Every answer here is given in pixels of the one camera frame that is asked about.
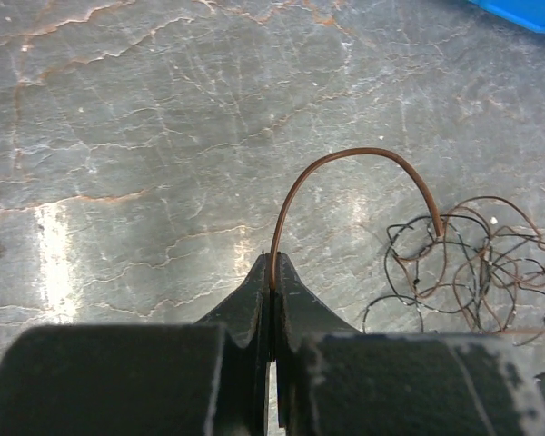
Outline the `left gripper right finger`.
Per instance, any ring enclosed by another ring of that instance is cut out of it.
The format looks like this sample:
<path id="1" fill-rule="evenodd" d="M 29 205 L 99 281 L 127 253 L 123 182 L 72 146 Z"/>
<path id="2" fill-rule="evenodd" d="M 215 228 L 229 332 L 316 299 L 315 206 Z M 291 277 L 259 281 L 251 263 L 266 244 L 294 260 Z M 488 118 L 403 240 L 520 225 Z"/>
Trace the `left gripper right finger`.
<path id="1" fill-rule="evenodd" d="M 545 399 L 503 339 L 364 334 L 275 272 L 278 422 L 290 435 L 545 435 Z"/>

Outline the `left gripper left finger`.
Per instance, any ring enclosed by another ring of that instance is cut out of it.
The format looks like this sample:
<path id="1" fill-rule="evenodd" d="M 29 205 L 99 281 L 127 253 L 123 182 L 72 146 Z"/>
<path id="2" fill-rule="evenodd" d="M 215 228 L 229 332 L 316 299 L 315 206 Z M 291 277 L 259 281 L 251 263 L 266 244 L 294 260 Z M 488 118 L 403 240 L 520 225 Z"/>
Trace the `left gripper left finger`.
<path id="1" fill-rule="evenodd" d="M 0 435 L 264 435 L 267 263 L 197 322 L 26 330 L 0 361 Z"/>

